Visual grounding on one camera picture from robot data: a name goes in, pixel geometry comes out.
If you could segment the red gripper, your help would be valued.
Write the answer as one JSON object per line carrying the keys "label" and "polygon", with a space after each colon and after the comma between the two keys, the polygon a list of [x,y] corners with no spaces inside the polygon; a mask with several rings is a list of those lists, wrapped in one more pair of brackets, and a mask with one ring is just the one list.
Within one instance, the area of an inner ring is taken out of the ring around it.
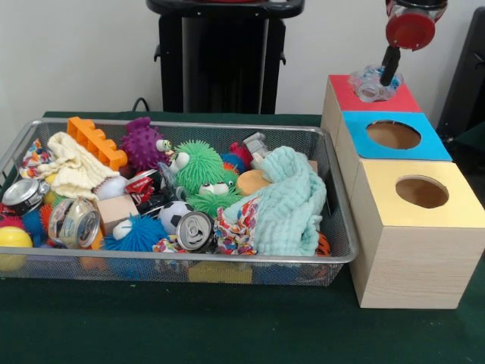
{"label": "red gripper", "polygon": [[435,36],[436,22],[447,9],[447,0],[386,0],[386,39],[380,83],[389,86],[399,66],[401,49],[419,50]]}

